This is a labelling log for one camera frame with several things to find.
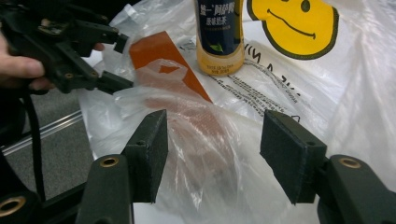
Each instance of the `yellow bottle bottom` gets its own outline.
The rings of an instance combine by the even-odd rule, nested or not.
[[[197,38],[197,62],[200,69],[210,76],[228,76],[241,68],[245,60],[243,41],[234,53],[226,56],[213,55],[205,52]]]

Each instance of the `smiley face mouth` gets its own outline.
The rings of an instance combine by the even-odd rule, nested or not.
[[[293,26],[291,26],[285,19],[277,16],[275,13],[273,13],[269,8],[267,9],[267,13],[270,13],[271,15],[273,15],[275,18],[282,20],[287,26],[289,26],[289,28],[299,34],[302,35],[306,35],[306,36],[311,36],[313,39],[315,39],[317,37],[317,35],[315,33],[309,34],[307,32],[301,31],[297,28],[294,28]]]

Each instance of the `orange paper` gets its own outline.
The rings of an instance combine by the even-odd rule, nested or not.
[[[182,64],[188,69],[186,76],[183,78],[183,82],[190,89],[200,94],[208,102],[212,103],[201,83],[198,81],[183,56],[181,56],[168,33],[160,32],[156,35],[142,38],[132,44],[129,48],[129,54],[135,69],[146,66],[148,63],[157,59],[171,60]]]

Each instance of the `metal strip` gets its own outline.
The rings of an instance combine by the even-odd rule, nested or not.
[[[50,136],[51,134],[57,133],[62,129],[65,129],[69,127],[70,125],[73,125],[79,121],[82,120],[82,114],[81,111],[78,110],[64,118],[58,119],[54,122],[52,122],[49,125],[46,125],[42,128],[40,128],[40,136],[41,139],[44,139],[45,137]],[[26,136],[22,138],[19,142],[12,144],[10,146],[6,146],[4,148],[1,148],[1,151],[3,151],[4,155],[10,155],[24,147],[27,147],[32,144],[32,137]]]

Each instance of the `black cable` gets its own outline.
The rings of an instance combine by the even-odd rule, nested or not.
[[[46,201],[46,194],[44,190],[44,177],[42,169],[42,158],[41,158],[41,137],[40,137],[40,126],[38,124],[37,113],[35,112],[35,106],[33,105],[30,93],[26,91],[22,99],[26,106],[27,116],[29,118],[31,133],[32,133],[32,153],[33,153],[33,170],[35,173],[35,187],[37,194],[40,196],[41,202]]]

